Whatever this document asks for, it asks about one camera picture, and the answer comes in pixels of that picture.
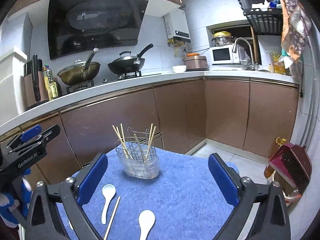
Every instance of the blue gripper pad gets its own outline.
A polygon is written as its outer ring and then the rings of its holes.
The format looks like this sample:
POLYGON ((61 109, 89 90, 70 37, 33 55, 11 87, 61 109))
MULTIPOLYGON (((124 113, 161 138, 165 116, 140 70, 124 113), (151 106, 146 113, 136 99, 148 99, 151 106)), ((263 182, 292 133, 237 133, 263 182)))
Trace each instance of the blue gripper pad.
POLYGON ((227 203, 235 207, 239 203, 238 189, 213 154, 209 156, 208 167, 227 203))
POLYGON ((27 142, 27 141, 31 140, 34 136, 38 135, 39 133, 41 133, 41 126, 38 124, 38 125, 30 128, 28 131, 25 131, 21 135, 20 140, 22 142, 27 142))
POLYGON ((87 176, 84 178, 83 182, 79 185, 78 205, 82 206, 87 204, 94 191, 96 190, 103 174, 106 172, 108 167, 107 155, 102 154, 95 165, 88 172, 87 176))

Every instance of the stove burner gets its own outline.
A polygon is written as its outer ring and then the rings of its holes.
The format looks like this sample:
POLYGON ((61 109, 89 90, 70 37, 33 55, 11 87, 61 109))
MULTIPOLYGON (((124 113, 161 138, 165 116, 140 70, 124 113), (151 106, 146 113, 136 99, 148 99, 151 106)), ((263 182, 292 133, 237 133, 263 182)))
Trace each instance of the stove burner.
POLYGON ((70 93, 73 93, 73 92, 76 92, 76 91, 80 91, 82 89, 86 89, 88 87, 93 87, 93 86, 94 86, 93 80, 85 81, 85 82, 76 84, 74 86, 68 86, 67 87, 67 94, 70 94, 70 93))
POLYGON ((135 78, 135 77, 141 77, 141 71, 138 72, 132 72, 132 75, 128 75, 130 73, 125 73, 124 75, 118 75, 118 80, 122 79, 129 79, 129 78, 135 78))

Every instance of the water heater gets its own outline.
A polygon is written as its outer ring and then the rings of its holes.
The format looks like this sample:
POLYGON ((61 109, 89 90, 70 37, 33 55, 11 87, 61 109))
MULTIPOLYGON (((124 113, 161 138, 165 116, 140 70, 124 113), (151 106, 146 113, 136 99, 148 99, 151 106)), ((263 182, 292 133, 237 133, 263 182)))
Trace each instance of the water heater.
POLYGON ((164 16, 168 39, 190 43, 187 18, 183 10, 174 9, 164 16))

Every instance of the hanging cloth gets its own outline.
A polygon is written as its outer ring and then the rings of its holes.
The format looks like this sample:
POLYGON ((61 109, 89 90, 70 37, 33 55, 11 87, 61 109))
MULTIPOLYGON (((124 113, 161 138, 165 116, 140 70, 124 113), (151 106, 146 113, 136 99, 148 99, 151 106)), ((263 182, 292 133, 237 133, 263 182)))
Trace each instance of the hanging cloth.
POLYGON ((300 16, 302 16, 308 30, 311 28, 311 21, 298 0, 280 1, 283 11, 281 47, 294 61, 297 61, 306 45, 306 33, 300 16))

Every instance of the kitchen faucet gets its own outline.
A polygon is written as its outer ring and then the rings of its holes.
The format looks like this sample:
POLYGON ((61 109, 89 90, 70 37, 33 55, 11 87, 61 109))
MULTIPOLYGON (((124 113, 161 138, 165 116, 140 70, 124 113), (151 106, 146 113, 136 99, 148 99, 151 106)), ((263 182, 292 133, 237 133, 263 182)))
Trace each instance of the kitchen faucet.
POLYGON ((250 48, 250 56, 251 56, 252 64, 246 70, 255 70, 255 67, 256 67, 257 63, 255 63, 255 61, 254 61, 251 45, 245 38, 241 38, 240 37, 240 38, 236 39, 235 44, 233 45, 233 48, 232 48, 232 52, 233 53, 237 52, 237 43, 238 43, 239 40, 245 41, 248 44, 249 48, 250 48))

